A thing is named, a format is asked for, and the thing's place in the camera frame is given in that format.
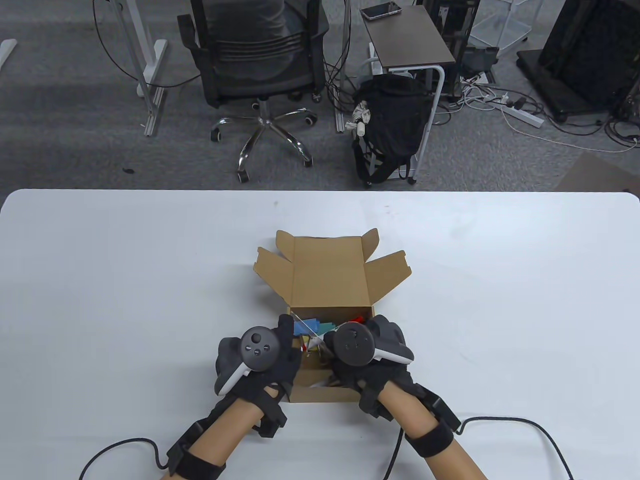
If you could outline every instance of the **hand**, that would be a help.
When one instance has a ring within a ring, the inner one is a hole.
[[[291,394],[293,379],[298,373],[302,353],[299,348],[293,348],[293,317],[281,315],[278,319],[278,326],[272,328],[280,341],[280,354],[276,363],[264,372],[251,372],[246,377],[242,377],[231,388],[230,393],[253,401],[266,387],[271,387],[278,391],[274,396],[280,401],[284,395]]]
[[[333,350],[333,334],[334,332],[327,332],[324,335],[324,342],[330,350]],[[343,386],[360,394],[360,409],[375,418],[393,419],[391,413],[378,400],[380,392],[388,382],[392,381],[411,395],[419,394],[418,385],[413,382],[406,365],[390,360],[371,360],[363,367],[353,367],[336,357],[331,362],[331,368]]]

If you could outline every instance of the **vr controller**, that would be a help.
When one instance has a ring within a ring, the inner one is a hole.
[[[241,338],[227,337],[220,340],[216,361],[214,390],[221,397],[228,394],[243,377],[253,372],[264,372],[278,360],[280,341],[273,330],[254,326]]]
[[[371,360],[408,365],[414,359],[400,327],[382,315],[364,323],[343,323],[327,332],[324,341],[336,357],[353,367],[363,367]]]

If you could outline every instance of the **black glove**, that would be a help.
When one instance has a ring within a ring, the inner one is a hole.
[[[278,428],[283,427],[287,422],[287,417],[278,403],[284,395],[291,394],[293,379],[300,368],[302,352],[299,348],[292,346],[293,317],[281,315],[278,326],[272,330],[280,341],[280,352],[276,363],[264,372],[252,371],[238,380],[227,396],[211,411],[208,418],[210,423],[215,421],[237,398],[255,404],[264,413],[260,426],[253,427],[262,437],[272,438]],[[264,391],[265,387],[277,390],[277,396],[272,398]]]
[[[333,351],[333,334],[327,332],[324,342]],[[371,360],[363,367],[353,367],[335,357],[331,362],[333,374],[345,386],[360,394],[360,409],[375,418],[383,417],[392,420],[393,416],[378,401],[378,396],[388,381],[394,382],[405,392],[419,397],[422,393],[420,385],[413,382],[406,365],[390,360]]]
[[[280,354],[278,360],[270,369],[264,372],[251,372],[242,377],[231,389],[231,393],[249,402],[253,401],[264,387],[272,387],[278,390],[277,401],[284,395],[291,394],[293,379],[300,369],[302,352],[300,348],[293,348],[293,317],[281,315],[278,326],[272,328],[280,341]]]

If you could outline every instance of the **black backpack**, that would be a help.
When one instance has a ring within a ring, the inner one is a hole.
[[[359,138],[353,142],[360,180],[366,186],[382,183],[402,165],[409,172],[411,157],[420,147],[431,109],[430,94],[424,84],[400,75],[377,75],[362,83],[353,100],[355,105],[365,100],[371,112],[363,137],[365,151]],[[367,158],[371,160],[372,154],[382,165],[369,175]]]

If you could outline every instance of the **dark brown tabletop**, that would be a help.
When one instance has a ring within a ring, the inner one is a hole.
[[[364,24],[384,68],[456,62],[422,5],[404,6],[402,13]]]

